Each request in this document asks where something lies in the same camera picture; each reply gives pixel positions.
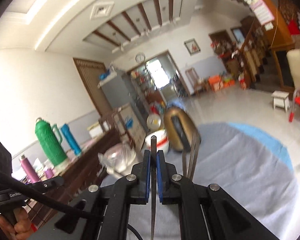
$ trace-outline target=refrigerator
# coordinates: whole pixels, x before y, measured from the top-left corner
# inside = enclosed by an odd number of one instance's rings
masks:
[[[146,99],[133,80],[124,71],[116,70],[117,76],[101,86],[112,108],[130,103],[141,125],[148,131],[146,120],[150,113],[150,107]]]

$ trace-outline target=white stool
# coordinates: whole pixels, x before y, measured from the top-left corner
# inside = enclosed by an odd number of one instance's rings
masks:
[[[289,93],[282,91],[274,91],[271,95],[273,97],[273,109],[276,106],[282,107],[287,112],[288,108],[290,108],[289,104]]]

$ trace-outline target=wooden ceiling beam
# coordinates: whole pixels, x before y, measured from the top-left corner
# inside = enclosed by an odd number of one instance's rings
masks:
[[[169,0],[169,21],[173,20],[173,0]]]
[[[134,29],[134,31],[138,34],[141,35],[140,31],[138,28],[135,26],[129,15],[127,14],[126,11],[122,12],[123,17],[127,20],[127,22],[130,24],[130,26]]]
[[[139,8],[139,11],[140,11],[140,13],[141,13],[143,19],[144,19],[145,22],[146,22],[146,25],[147,25],[148,29],[151,30],[151,25],[150,25],[149,19],[148,19],[148,17],[147,17],[146,11],[145,11],[145,9],[143,8],[142,3],[139,3],[139,4],[138,4],[138,8]]]
[[[99,36],[100,38],[108,41],[109,43],[111,43],[112,45],[116,46],[116,47],[120,47],[121,44],[117,43],[114,40],[111,40],[109,37],[103,35],[101,32],[99,32],[98,30],[93,31],[93,33],[97,36]]]
[[[131,41],[131,39],[122,30],[120,30],[119,27],[115,25],[111,20],[109,20],[107,24],[110,25],[117,33],[119,33],[127,41]]]
[[[155,11],[157,13],[158,22],[159,22],[160,26],[162,26],[162,18],[161,18],[159,0],[153,0],[153,1],[154,1],[154,6],[155,6]]]

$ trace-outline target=metal tongs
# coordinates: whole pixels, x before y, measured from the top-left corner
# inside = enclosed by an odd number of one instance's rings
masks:
[[[192,136],[192,142],[191,142],[190,159],[189,159],[189,168],[188,168],[188,170],[187,170],[187,163],[186,163],[186,161],[187,161],[186,160],[187,152],[186,151],[182,152],[183,176],[189,178],[190,181],[192,181],[192,179],[193,179],[195,166],[197,164],[199,146],[200,146],[199,134],[197,132],[194,132],[193,136]]]

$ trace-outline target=blue gripper pad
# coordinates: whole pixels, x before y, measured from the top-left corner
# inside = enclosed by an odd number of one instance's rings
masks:
[[[162,203],[162,176],[161,176],[159,152],[157,152],[156,162],[157,162],[157,182],[158,182],[159,200],[160,200],[160,203]]]
[[[146,201],[149,202],[149,194],[150,194],[150,152],[148,154],[148,162],[147,162],[147,179],[146,179]]]

